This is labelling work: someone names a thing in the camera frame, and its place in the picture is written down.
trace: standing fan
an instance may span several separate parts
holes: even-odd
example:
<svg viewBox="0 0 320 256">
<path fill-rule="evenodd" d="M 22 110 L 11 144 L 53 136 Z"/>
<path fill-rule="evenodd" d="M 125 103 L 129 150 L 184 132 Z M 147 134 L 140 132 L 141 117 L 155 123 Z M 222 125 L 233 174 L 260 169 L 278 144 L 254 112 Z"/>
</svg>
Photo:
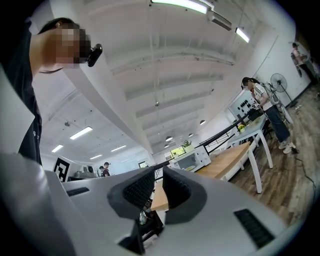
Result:
<svg viewBox="0 0 320 256">
<path fill-rule="evenodd" d="M 287 80 L 285 79 L 285 77 L 282 74 L 279 73 L 275 73 L 271 76 L 270 79 L 271 82 L 271 89 L 275 90 L 278 93 L 283 93 L 285 92 L 286 95 L 288 95 L 291 103 L 290 103 L 290 107 L 293 107 L 294 105 L 297 104 L 296 101 L 292 101 L 292 99 L 290 98 L 289 94 L 287 93 L 286 89 L 287 89 Z"/>
</svg>

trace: jeans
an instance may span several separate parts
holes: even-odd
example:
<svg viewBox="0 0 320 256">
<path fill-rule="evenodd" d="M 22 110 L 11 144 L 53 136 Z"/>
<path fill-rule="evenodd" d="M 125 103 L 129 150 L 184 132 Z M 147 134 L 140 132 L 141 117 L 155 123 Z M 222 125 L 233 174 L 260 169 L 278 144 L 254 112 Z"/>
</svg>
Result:
<svg viewBox="0 0 320 256">
<path fill-rule="evenodd" d="M 299 65 L 299 67 L 303 69 L 304 72 L 306 72 L 307 76 L 309 77 L 312 83 L 315 83 L 317 81 L 306 64 Z"/>
<path fill-rule="evenodd" d="M 270 123 L 272 125 L 272 128 L 274 130 L 274 133 L 278 139 L 279 142 L 283 142 L 287 140 L 290 137 L 290 132 L 284 122 L 282 122 L 280 112 L 277 108 L 277 106 L 273 105 L 272 107 L 268 108 L 265 111 L 265 114 L 267 115 L 268 119 L 270 120 Z"/>
</svg>

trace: ceiling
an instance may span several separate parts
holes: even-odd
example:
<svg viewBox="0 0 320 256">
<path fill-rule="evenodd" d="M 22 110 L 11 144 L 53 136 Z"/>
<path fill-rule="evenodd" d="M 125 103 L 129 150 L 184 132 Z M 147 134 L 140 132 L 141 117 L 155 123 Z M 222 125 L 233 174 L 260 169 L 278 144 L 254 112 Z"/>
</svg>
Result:
<svg viewBox="0 0 320 256">
<path fill-rule="evenodd" d="M 231 31 L 199 12 L 148 0 L 77 3 L 102 44 L 105 66 L 123 94 L 125 110 L 142 129 L 153 153 L 166 144 L 167 136 L 186 139 L 189 133 L 198 134 L 205 126 L 199 125 L 200 120 L 211 120 L 223 107 L 214 105 L 221 95 L 232 97 L 224 81 L 249 45 L 233 28 L 244 27 L 250 37 L 259 19 L 250 0 L 213 4 L 215 12 L 232 23 Z M 33 86 L 43 119 L 41 152 L 50 154 L 63 144 L 61 154 L 87 161 L 121 145 L 137 145 L 64 71 L 38 74 Z M 69 139 L 86 126 L 93 131 L 75 141 Z"/>
<path fill-rule="evenodd" d="M 95 162 L 90 158 L 106 157 L 111 150 L 137 144 L 103 116 L 70 82 L 64 72 L 38 74 L 33 88 L 42 116 L 41 155 L 51 155 L 59 144 L 57 154 L 78 162 Z M 75 140 L 70 137 L 90 126 L 93 130 Z"/>
</svg>

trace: sneakers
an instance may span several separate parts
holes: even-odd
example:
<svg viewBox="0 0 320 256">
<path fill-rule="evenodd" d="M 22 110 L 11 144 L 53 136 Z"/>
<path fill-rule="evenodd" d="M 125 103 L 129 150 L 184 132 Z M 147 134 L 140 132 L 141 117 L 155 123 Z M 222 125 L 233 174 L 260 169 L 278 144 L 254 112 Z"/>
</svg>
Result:
<svg viewBox="0 0 320 256">
<path fill-rule="evenodd" d="M 290 142 L 290 143 L 288 143 L 288 144 L 286 145 L 283 153 L 284 153 L 284 154 L 289 154 L 289 153 L 292 151 L 292 148 L 295 149 L 296 146 L 295 146 L 292 142 Z"/>
<path fill-rule="evenodd" d="M 285 148 L 286 148 L 286 146 L 287 146 L 287 144 L 288 144 L 288 142 L 287 142 L 287 141 L 282 141 L 282 142 L 280 143 L 280 145 L 279 145 L 279 149 L 280 149 L 280 150 L 285 149 Z"/>
</svg>

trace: window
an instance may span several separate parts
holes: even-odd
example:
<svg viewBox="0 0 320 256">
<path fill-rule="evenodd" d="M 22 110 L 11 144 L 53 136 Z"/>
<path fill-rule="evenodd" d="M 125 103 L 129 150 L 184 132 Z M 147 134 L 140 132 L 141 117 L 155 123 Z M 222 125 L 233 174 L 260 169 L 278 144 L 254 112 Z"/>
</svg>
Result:
<svg viewBox="0 0 320 256">
<path fill-rule="evenodd" d="M 165 160 L 171 160 L 173 159 L 174 157 L 172 156 L 171 154 L 171 151 L 167 152 L 167 153 L 164 153 L 164 157 L 165 157 Z"/>
<path fill-rule="evenodd" d="M 172 155 L 173 155 L 174 157 L 179 157 L 179 156 L 185 154 L 186 151 L 185 151 L 185 149 L 184 149 L 183 146 L 180 146 L 180 147 L 177 147 L 177 148 L 175 148 L 175 149 L 172 149 L 172 150 L 171 150 L 171 153 L 172 153 Z"/>
<path fill-rule="evenodd" d="M 147 166 L 147 163 L 145 161 L 139 163 L 139 168 L 144 168 L 146 166 Z"/>
<path fill-rule="evenodd" d="M 185 151 L 184 147 L 180 146 L 180 147 L 177 147 L 175 149 L 172 149 L 169 152 L 164 153 L 164 157 L 168 161 L 168 160 L 171 160 L 173 158 L 177 158 L 177 157 L 179 157 L 179 156 L 181 156 L 181 155 L 183 155 L 185 153 L 186 153 L 186 151 Z"/>
</svg>

